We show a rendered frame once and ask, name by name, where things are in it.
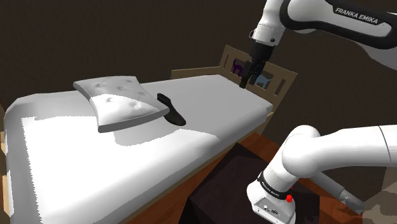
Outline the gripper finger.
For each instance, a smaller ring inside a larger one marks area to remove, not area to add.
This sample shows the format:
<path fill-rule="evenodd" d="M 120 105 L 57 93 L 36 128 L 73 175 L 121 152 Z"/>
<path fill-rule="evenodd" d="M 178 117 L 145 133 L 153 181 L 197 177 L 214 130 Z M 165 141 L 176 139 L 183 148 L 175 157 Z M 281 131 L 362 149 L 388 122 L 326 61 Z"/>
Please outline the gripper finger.
<path fill-rule="evenodd" d="M 243 70 L 241 71 L 240 77 L 240 88 L 245 88 L 250 77 L 251 77 L 251 72 L 253 69 L 253 62 L 251 60 L 247 60 L 244 64 Z"/>
<path fill-rule="evenodd" d="M 262 74 L 263 68 L 265 67 L 265 62 L 257 63 L 257 65 L 253 68 L 253 76 L 258 77 Z"/>

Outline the purple animal figure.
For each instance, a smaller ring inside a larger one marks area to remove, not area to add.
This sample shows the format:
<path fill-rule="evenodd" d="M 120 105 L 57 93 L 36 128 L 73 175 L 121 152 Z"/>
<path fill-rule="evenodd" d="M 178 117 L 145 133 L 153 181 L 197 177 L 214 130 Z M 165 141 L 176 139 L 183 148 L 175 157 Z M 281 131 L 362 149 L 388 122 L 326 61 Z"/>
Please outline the purple animal figure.
<path fill-rule="evenodd" d="M 232 72 L 234 74 L 236 74 L 237 76 L 240 76 L 242 70 L 243 70 L 242 66 L 240 64 L 238 64 L 238 59 L 235 58 L 233 60 L 233 64 L 232 64 Z"/>

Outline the blue animal figure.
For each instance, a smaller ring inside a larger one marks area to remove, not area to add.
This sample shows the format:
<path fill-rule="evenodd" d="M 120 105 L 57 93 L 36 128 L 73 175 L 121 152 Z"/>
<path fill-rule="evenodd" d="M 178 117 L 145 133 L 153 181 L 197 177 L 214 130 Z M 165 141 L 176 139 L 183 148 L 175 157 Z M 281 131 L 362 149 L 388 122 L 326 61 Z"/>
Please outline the blue animal figure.
<path fill-rule="evenodd" d="M 270 85 L 270 82 L 272 81 L 272 79 L 268 79 L 267 77 L 265 77 L 264 75 L 259 75 L 254 83 L 254 85 L 257 85 L 263 89 L 267 89 L 267 87 Z"/>

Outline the black elongated flat object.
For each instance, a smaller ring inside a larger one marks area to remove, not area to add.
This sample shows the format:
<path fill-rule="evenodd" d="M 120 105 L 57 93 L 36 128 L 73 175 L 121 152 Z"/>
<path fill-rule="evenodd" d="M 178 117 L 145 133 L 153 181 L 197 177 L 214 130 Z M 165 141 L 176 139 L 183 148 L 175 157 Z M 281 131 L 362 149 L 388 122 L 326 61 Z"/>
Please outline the black elongated flat object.
<path fill-rule="evenodd" d="M 186 120 L 176 111 L 171 100 L 167 96 L 157 93 L 157 100 L 169 108 L 169 112 L 164 116 L 169 123 L 177 126 L 186 125 Z"/>

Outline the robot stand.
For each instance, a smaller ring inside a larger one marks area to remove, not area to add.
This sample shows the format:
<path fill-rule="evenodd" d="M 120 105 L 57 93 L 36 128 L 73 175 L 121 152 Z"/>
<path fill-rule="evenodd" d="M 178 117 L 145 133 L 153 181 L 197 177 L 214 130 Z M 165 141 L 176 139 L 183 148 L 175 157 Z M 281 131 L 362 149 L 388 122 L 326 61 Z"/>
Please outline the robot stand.
<path fill-rule="evenodd" d="M 235 144 L 188 197 L 178 224 L 272 224 L 254 213 L 246 193 L 267 165 Z"/>

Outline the white tufted pillow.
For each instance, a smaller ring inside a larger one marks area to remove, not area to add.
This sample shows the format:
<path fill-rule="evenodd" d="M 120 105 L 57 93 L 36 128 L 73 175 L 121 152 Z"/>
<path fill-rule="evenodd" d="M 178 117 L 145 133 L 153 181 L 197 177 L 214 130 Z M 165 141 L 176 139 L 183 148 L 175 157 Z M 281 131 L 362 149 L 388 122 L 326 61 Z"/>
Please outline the white tufted pillow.
<path fill-rule="evenodd" d="M 151 122 L 170 112 L 135 76 L 107 76 L 75 81 L 97 117 L 100 133 L 123 130 Z"/>

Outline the grey cylindrical rod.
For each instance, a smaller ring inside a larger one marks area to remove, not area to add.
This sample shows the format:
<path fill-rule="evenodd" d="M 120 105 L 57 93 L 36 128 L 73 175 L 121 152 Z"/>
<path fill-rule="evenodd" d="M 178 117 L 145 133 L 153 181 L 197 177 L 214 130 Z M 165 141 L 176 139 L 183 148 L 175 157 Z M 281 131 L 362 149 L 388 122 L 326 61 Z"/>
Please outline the grey cylindrical rod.
<path fill-rule="evenodd" d="M 310 177 L 310 180 L 341 201 L 341 203 L 345 204 L 355 213 L 361 214 L 364 211 L 365 203 L 362 200 L 358 199 L 356 196 L 348 192 L 342 185 L 338 184 L 322 172 Z"/>

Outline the wooden bed with white mattress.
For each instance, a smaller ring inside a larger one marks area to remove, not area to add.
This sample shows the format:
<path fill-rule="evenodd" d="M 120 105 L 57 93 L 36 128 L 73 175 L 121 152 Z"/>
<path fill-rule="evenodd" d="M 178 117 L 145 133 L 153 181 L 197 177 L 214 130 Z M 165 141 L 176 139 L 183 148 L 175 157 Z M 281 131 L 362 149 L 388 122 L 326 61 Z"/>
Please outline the wooden bed with white mattress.
<path fill-rule="evenodd" d="M 272 63 L 262 87 L 240 88 L 226 46 L 217 67 L 178 69 L 145 83 L 166 95 L 184 126 L 157 118 L 100 133 L 93 102 L 77 91 L 32 94 L 6 110 L 6 155 L 11 224 L 119 224 L 157 200 L 254 132 L 262 132 L 296 73 Z"/>

